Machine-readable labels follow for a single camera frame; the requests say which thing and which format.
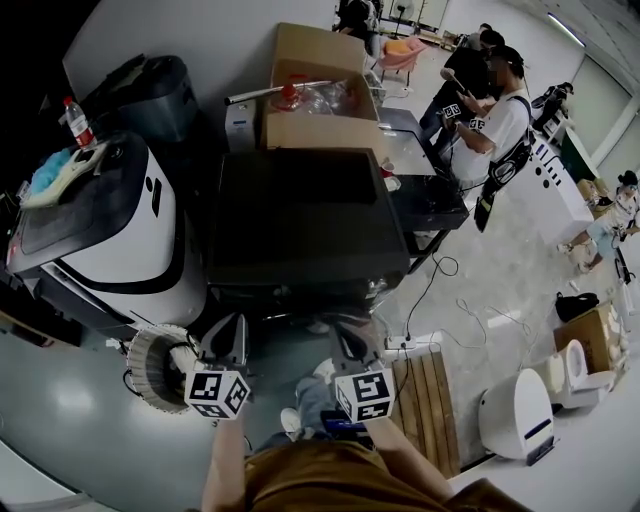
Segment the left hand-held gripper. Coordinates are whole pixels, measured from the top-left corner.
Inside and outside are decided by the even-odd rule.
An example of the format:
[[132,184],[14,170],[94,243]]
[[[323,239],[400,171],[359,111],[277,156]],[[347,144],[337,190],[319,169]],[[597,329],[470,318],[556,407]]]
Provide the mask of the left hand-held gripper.
[[234,344],[232,315],[218,320],[205,333],[193,367],[186,373],[184,401],[189,407],[207,419],[238,417],[251,396],[246,380],[247,341],[248,323],[243,314],[237,315]]

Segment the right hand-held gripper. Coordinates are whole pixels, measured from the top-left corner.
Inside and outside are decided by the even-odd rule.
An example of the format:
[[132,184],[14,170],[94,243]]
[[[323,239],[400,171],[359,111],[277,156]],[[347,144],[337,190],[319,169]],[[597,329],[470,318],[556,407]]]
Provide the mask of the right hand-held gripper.
[[329,341],[335,374],[333,396],[352,423],[364,423],[391,415],[395,401],[393,371],[386,365],[382,340],[372,320],[355,330],[365,347],[363,359],[349,359],[344,322],[330,325]]

